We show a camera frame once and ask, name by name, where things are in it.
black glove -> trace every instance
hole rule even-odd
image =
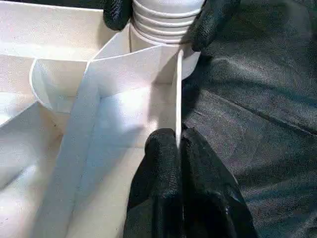
[[[238,184],[194,129],[182,133],[182,181],[188,238],[256,238]]]
[[[174,132],[148,138],[131,184],[124,238],[256,238],[238,185],[195,130],[182,136],[182,161]]]
[[[215,38],[237,10],[240,0],[206,0],[191,31],[192,48],[201,51]],[[132,16],[132,0],[106,0],[104,21],[112,30],[122,30]]]
[[[153,132],[131,183],[124,238],[183,237],[181,170],[174,131]]]

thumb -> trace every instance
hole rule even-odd
[[[106,0],[104,21],[111,30],[122,30],[132,15],[132,0]]]
[[[208,46],[236,12],[241,0],[207,0],[194,26],[192,48]]]

white ribbed pipe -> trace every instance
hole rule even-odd
[[[180,44],[205,0],[133,0],[133,24],[144,37]]]

black nitrile glove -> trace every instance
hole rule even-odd
[[[193,129],[159,129],[131,184],[124,238],[256,238],[238,185]]]
[[[187,238],[256,238],[236,180],[196,130],[183,131],[181,155]]]
[[[153,132],[131,183],[124,238],[183,237],[181,170],[174,131]]]
[[[215,38],[237,10],[241,0],[206,0],[193,26],[190,39],[194,51],[201,51]],[[132,0],[106,0],[104,21],[112,30],[122,30],[132,16]]]

white tray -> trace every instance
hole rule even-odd
[[[0,1],[0,14],[0,97],[13,97],[0,104],[0,234],[120,237],[147,137],[171,127],[179,143],[199,54],[111,31],[101,10]]]

